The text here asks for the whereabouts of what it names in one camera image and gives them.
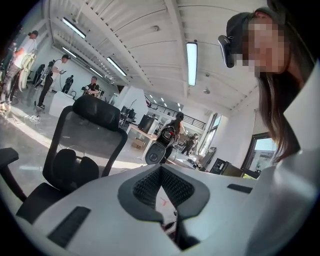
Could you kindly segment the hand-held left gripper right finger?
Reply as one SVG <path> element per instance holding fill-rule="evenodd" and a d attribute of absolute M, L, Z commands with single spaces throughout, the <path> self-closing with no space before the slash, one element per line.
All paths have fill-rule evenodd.
<path fill-rule="evenodd" d="M 161 166 L 161 189 L 173 207 L 174 240 L 161 243 L 163 256 L 244 256 L 251 232 L 241 219 L 255 183 Z"/>

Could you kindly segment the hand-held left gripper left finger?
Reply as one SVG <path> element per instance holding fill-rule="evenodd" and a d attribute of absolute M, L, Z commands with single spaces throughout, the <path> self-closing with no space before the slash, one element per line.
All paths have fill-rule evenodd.
<path fill-rule="evenodd" d="M 180 248 L 158 222 L 128 214 L 118 200 L 126 180 L 149 166 L 93 180 L 28 220 L 31 208 L 15 219 L 28 240 L 46 256 L 175 256 Z"/>

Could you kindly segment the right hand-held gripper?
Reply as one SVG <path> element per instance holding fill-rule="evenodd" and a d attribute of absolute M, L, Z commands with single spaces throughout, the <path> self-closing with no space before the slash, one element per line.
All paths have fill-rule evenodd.
<path fill-rule="evenodd" d="M 145 154 L 145 162 L 147 165 L 160 163 L 165 156 L 166 148 L 158 142 L 153 143 Z"/>

